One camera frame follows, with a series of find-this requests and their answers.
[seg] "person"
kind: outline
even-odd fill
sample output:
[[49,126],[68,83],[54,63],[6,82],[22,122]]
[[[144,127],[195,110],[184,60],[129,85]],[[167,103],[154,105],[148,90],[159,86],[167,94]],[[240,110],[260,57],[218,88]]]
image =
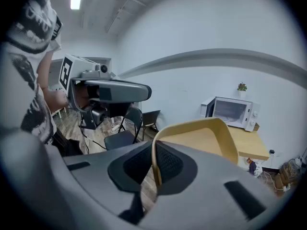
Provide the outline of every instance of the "person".
[[[1,92],[2,120],[56,146],[62,156],[82,154],[79,142],[67,140],[56,128],[51,113],[68,106],[66,94],[48,89],[48,73],[53,52],[60,50],[63,24],[50,0],[28,0],[2,44],[1,81],[11,95]],[[89,103],[88,91],[77,87],[77,101]]]

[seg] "wooden floor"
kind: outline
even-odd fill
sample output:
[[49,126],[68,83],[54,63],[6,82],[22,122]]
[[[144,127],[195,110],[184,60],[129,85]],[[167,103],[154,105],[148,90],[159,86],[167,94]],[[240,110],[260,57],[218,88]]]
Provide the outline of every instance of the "wooden floor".
[[[63,133],[63,135],[67,139],[74,139],[80,141],[80,149],[84,154],[88,153],[84,142],[86,142],[90,153],[106,151],[105,149],[101,148],[100,146],[88,140],[87,138],[84,138],[84,136],[81,134],[80,128],[78,127],[81,121],[81,116],[79,112],[76,112],[72,109],[67,109],[67,112],[65,113],[62,110],[61,116],[62,118],[60,118],[59,115],[53,116],[57,128],[59,128],[59,130]],[[120,124],[121,118],[115,117],[114,121],[116,122],[116,124]],[[98,142],[101,146],[105,147],[104,143],[105,137],[114,134],[112,133],[112,125],[115,126],[114,124],[112,124],[110,118],[106,118],[96,130],[84,129],[84,134],[93,139],[94,141]],[[126,123],[126,128],[130,130],[131,133],[135,134],[133,124]],[[146,129],[144,134],[144,140],[145,141],[153,140],[155,134],[156,132],[150,129]],[[139,141],[142,141],[142,135],[143,135],[143,130],[141,128],[138,135]],[[151,168],[141,184],[142,187],[141,200],[145,211],[149,211],[149,209],[151,209],[156,199],[157,188],[154,182],[153,175],[154,175],[153,170]]]

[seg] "potted plant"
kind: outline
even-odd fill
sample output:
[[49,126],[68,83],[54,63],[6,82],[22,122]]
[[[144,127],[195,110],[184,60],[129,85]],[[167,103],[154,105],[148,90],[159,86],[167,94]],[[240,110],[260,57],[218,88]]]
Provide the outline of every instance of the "potted plant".
[[240,98],[245,98],[246,96],[246,90],[247,90],[247,86],[245,83],[241,82],[238,86],[238,93],[239,93],[239,96]]

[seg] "ceiling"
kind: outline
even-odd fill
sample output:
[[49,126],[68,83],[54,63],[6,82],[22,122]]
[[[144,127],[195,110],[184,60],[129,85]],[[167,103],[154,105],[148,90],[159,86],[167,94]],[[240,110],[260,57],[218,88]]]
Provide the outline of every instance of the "ceiling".
[[77,11],[70,9],[70,0],[51,0],[51,4],[66,28],[82,28],[102,34],[118,35],[154,1],[81,0],[80,10]]

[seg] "microwave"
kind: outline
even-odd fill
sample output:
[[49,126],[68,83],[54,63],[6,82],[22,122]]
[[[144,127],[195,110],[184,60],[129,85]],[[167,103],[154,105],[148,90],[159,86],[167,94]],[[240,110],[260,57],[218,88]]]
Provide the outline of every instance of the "microwave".
[[201,104],[201,117],[218,117],[228,126],[253,131],[260,104],[223,97],[210,97]]

